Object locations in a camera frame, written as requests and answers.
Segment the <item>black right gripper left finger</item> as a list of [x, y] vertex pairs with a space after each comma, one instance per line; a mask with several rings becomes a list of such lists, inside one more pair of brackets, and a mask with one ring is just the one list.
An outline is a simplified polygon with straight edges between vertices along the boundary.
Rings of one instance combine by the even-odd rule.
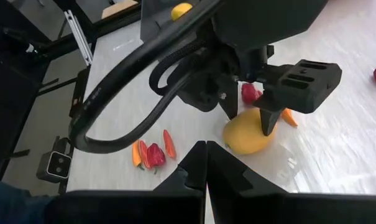
[[206, 194], [207, 148], [205, 141], [198, 141], [179, 162], [177, 168], [154, 192], [184, 193], [198, 197]]

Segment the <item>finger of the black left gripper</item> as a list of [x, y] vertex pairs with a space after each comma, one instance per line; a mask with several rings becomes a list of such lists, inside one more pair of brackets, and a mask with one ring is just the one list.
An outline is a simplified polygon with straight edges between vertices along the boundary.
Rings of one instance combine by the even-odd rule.
[[234, 81], [219, 83], [219, 104], [229, 119], [237, 116], [238, 84]]
[[273, 94], [270, 92], [263, 92], [253, 105], [260, 110], [260, 121], [263, 134], [269, 136], [283, 111], [283, 106], [274, 99]]

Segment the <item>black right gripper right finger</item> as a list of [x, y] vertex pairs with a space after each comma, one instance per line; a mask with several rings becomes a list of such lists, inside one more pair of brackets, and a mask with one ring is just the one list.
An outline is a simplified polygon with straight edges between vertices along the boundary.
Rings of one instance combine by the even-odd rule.
[[254, 172], [214, 141], [207, 142], [207, 183], [211, 199], [285, 195], [286, 190]]

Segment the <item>orange mini pepper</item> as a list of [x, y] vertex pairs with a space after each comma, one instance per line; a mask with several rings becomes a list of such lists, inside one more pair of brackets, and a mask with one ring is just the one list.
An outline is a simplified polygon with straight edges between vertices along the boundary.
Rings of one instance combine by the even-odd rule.
[[297, 122], [294, 120], [291, 109], [285, 108], [281, 113], [282, 119], [290, 126], [296, 128], [298, 126]]
[[132, 144], [132, 163], [135, 167], [138, 167], [141, 170], [144, 169], [142, 167], [142, 159], [141, 159], [141, 156], [140, 156], [139, 142], [138, 141], [136, 141], [135, 143]]

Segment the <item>yellow mango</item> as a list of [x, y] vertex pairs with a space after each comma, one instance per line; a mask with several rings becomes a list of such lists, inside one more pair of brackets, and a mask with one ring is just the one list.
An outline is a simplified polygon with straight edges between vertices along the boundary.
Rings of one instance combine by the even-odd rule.
[[252, 108], [241, 112], [225, 125], [222, 139], [235, 154], [253, 154], [270, 145], [277, 129], [276, 124], [272, 133], [265, 136], [262, 132], [260, 110]]
[[179, 19], [181, 16], [183, 16], [186, 12], [188, 12], [193, 6], [190, 3], [183, 2], [178, 5], [176, 5], [172, 10], [171, 10], [171, 18], [172, 21], [176, 21]]

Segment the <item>red-orange mini pepper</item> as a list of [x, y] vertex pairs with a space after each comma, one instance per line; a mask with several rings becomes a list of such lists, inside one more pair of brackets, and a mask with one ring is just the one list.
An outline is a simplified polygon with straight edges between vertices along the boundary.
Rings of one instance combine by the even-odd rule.
[[148, 155], [147, 155], [147, 152], [148, 152], [147, 145], [142, 140], [139, 141], [139, 150], [140, 150], [140, 156], [141, 156], [141, 159], [142, 159], [144, 166], [147, 169], [151, 169], [152, 166], [151, 166], [151, 164], [148, 160]]
[[176, 151], [175, 151], [173, 139], [166, 129], [163, 130], [163, 141], [164, 141], [165, 150], [166, 150], [167, 155], [172, 159], [176, 159], [177, 154], [176, 154]]

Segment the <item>grey translucent plastic basket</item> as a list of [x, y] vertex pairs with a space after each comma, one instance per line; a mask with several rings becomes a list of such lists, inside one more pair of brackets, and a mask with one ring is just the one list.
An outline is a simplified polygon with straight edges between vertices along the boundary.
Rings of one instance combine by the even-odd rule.
[[[172, 9], [181, 4], [188, 3], [195, 6], [201, 0], [141, 0], [141, 23], [140, 23], [140, 39], [147, 42], [157, 37], [161, 30], [168, 27], [172, 22]], [[198, 38], [194, 30], [191, 34], [185, 36], [178, 45], [187, 45]], [[203, 38], [210, 45], [216, 45], [217, 40], [212, 32], [204, 31], [199, 33], [199, 39]]]

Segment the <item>wooden side board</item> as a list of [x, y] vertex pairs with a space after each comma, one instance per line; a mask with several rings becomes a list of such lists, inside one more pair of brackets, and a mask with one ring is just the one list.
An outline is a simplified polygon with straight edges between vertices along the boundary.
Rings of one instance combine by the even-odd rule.
[[112, 0], [112, 1], [114, 2], [114, 4], [112, 4], [111, 6], [103, 10], [103, 13], [101, 16], [102, 19], [107, 18], [122, 10], [125, 10], [131, 6], [135, 6], [136, 4], [139, 3], [138, 1], [135, 1], [135, 0]]

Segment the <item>black table frame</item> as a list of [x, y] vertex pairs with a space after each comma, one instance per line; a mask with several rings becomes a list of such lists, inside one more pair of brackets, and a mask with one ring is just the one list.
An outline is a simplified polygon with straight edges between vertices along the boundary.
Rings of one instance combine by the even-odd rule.
[[[94, 28], [94, 37], [90, 39], [91, 41], [91, 51], [96, 45], [96, 41], [99, 37], [102, 37], [106, 34], [109, 34], [115, 30], [118, 30], [122, 27], [125, 27], [133, 22], [136, 22], [140, 19], [140, 0], [135, 0], [139, 3], [135, 6], [131, 6], [125, 10], [117, 12], [107, 18], [101, 19], [100, 21], [92, 24]], [[91, 66], [87, 66], [84, 70], [80, 71], [77, 77], [72, 78], [71, 80], [65, 81], [59, 85], [50, 87], [44, 91], [39, 92], [39, 95], [49, 93], [51, 91], [57, 90], [61, 87], [67, 86], [74, 83], [75, 89], [73, 90], [73, 98], [69, 116], [72, 117], [83, 104], [83, 97], [86, 90], [86, 85], [88, 82], [88, 75]], [[61, 181], [58, 184], [58, 193], [63, 194], [66, 192], [67, 180]]]

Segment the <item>silver aluminium extrusion rail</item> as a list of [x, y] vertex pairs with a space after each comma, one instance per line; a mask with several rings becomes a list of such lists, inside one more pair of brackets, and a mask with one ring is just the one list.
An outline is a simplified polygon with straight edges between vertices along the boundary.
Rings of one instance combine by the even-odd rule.
[[90, 66], [93, 62], [93, 54], [91, 51], [91, 48], [89, 46], [89, 43], [86, 39], [86, 36], [80, 26], [80, 23], [76, 16], [72, 13], [71, 10], [67, 10], [64, 12], [65, 18], [70, 26], [70, 29], [72, 31], [72, 34], [76, 40], [76, 43], [78, 45], [78, 48], [81, 52], [81, 55], [83, 57], [83, 60], [85, 61], [85, 64], [87, 66]]

